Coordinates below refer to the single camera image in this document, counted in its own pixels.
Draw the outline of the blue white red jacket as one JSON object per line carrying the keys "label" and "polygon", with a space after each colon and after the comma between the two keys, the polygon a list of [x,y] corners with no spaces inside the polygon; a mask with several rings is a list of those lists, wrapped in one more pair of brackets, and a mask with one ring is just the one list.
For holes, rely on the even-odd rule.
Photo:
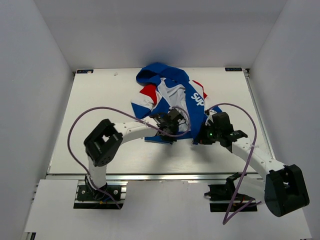
{"label": "blue white red jacket", "polygon": [[206,100],[208,95],[201,83],[191,80],[187,73],[176,67],[162,63],[152,63],[143,67],[136,75],[136,81],[142,89],[131,99],[134,115],[138,119],[167,113],[171,107],[184,109],[190,120],[186,120],[178,128],[178,134],[190,130],[179,140],[192,139],[194,145],[199,144],[196,137],[201,126],[206,122]]}

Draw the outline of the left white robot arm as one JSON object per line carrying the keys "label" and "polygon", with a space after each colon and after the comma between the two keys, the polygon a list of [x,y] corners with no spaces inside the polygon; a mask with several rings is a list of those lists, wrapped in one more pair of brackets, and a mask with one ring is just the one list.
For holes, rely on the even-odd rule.
{"label": "left white robot arm", "polygon": [[154,136],[173,142],[178,137],[179,124],[185,122],[184,114],[177,109],[131,122],[112,123],[109,119],[102,120],[84,140],[90,196],[96,200],[105,196],[107,165],[114,159],[121,145]]}

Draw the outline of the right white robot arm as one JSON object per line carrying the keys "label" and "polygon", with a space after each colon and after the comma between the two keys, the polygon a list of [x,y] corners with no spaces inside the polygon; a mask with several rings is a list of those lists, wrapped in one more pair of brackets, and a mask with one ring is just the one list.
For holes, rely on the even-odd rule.
{"label": "right white robot arm", "polygon": [[202,145],[219,143],[231,154],[244,160],[260,176],[259,179],[234,173],[224,186],[210,185],[205,196],[212,201],[257,200],[266,204],[276,217],[306,207],[310,198],[302,170],[286,165],[265,153],[241,130],[234,130],[226,112],[209,113],[196,138]]}

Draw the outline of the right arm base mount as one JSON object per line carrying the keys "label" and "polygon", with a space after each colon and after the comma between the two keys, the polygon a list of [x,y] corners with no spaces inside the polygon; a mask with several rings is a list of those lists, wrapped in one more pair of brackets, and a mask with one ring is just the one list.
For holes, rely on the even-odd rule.
{"label": "right arm base mount", "polygon": [[[226,179],[224,184],[210,184],[208,185],[208,192],[204,193],[204,197],[209,200],[209,207],[211,213],[225,213],[228,209],[229,203],[236,189],[235,180],[238,180],[241,173],[235,173]],[[235,212],[244,206],[252,198],[237,193],[236,198],[231,206],[230,212]]]}

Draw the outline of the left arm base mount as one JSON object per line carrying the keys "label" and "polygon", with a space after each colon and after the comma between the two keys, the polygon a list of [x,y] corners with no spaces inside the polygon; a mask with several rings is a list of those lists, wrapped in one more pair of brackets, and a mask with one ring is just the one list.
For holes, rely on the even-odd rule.
{"label": "left arm base mount", "polygon": [[84,182],[76,188],[74,209],[83,210],[120,210],[124,205],[125,187],[119,184],[108,184],[100,190],[92,188],[85,177]]}

